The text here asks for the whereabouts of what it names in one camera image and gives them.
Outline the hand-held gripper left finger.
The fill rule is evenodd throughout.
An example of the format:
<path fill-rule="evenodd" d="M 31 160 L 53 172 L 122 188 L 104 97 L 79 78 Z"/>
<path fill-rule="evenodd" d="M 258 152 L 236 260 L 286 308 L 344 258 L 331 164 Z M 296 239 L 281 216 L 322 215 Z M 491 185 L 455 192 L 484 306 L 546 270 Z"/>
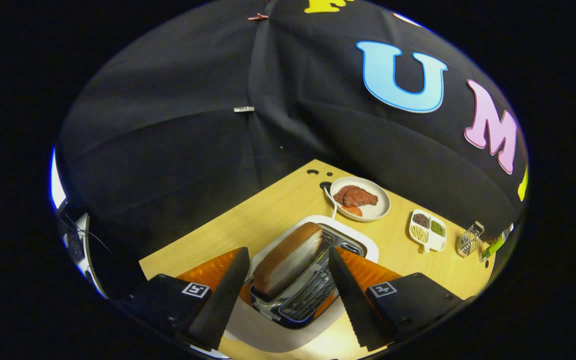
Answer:
<path fill-rule="evenodd" d="M 249 249 L 238 247 L 182 275 L 153 276 L 118 307 L 173 344 L 217 350 L 249 268 Z"/>

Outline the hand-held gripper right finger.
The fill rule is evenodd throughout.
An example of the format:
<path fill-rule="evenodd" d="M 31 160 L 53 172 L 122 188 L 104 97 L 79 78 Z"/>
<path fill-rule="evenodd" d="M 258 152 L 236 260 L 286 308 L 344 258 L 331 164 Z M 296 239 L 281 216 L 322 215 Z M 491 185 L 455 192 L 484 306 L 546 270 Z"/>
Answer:
<path fill-rule="evenodd" d="M 358 344 L 369 351 L 420 337 L 468 305 L 421 272 L 400 275 L 332 246 L 328 267 Z"/>

